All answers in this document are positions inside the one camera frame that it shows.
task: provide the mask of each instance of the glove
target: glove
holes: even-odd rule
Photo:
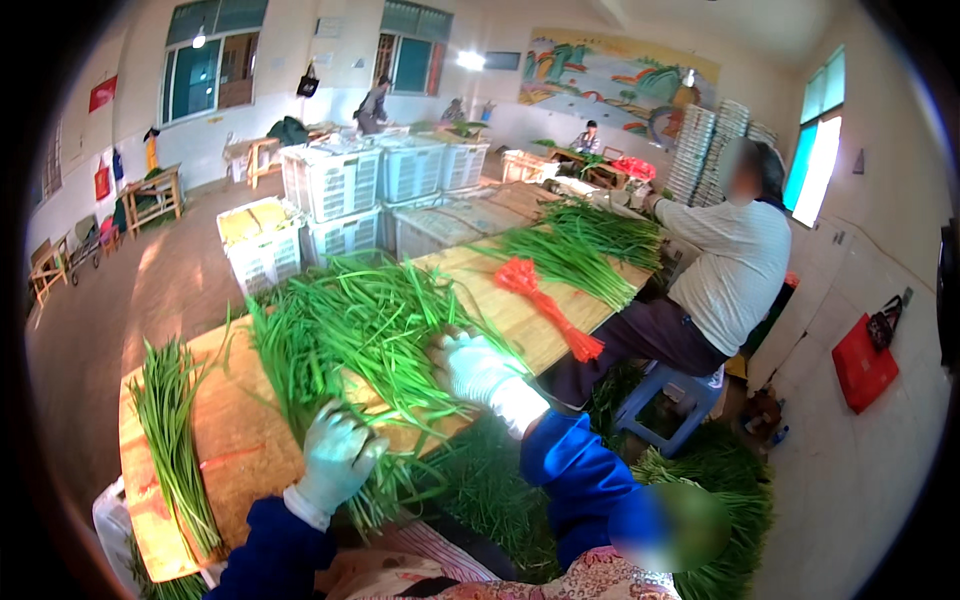
[[[513,356],[504,356],[475,331],[449,327],[435,336],[427,356],[437,366],[434,379],[441,389],[463,401],[493,410],[515,440],[550,405],[523,379],[526,369]]]
[[[283,491],[283,503],[314,529],[326,531],[337,507],[360,490],[390,445],[349,412],[329,401],[307,429],[303,442],[306,473]]]

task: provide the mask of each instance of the hanging bag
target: hanging bag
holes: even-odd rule
[[[93,187],[97,200],[102,200],[110,194],[110,170],[104,164],[102,156],[100,156],[100,166],[97,168],[97,172],[93,174]]]
[[[317,85],[319,84],[320,80],[317,79],[317,75],[313,71],[313,61],[310,61],[310,64],[306,67],[306,75],[300,78],[300,85],[297,86],[297,95],[305,98],[313,98],[314,93],[317,91]]]
[[[864,313],[831,353],[847,405],[859,415],[876,400],[900,368],[890,343],[903,312],[903,300],[894,296],[873,317]]]

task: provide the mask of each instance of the landscape painting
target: landscape painting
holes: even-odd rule
[[[672,147],[684,106],[713,108],[719,74],[716,62],[638,39],[535,28],[519,101]]]

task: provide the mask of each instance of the stool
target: stool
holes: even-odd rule
[[[660,391],[670,396],[678,396],[681,399],[678,409],[686,412],[684,423],[669,440],[665,440],[635,420],[640,410]],[[697,425],[707,417],[721,392],[723,392],[723,365],[713,375],[691,377],[670,369],[662,363],[653,362],[647,367],[647,374],[643,377],[643,381],[630,392],[617,410],[613,421],[613,432],[629,429],[659,448],[664,458],[670,458],[686,442]]]

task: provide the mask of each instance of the blue jacket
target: blue jacket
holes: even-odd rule
[[[564,570],[584,552],[610,545],[607,516],[639,487],[590,432],[586,414],[547,413],[520,447],[520,472],[550,496],[547,511]],[[314,571],[328,568],[336,554],[333,536],[293,516],[276,496],[254,502],[247,522],[246,545],[230,553],[220,586],[206,600],[310,598]]]

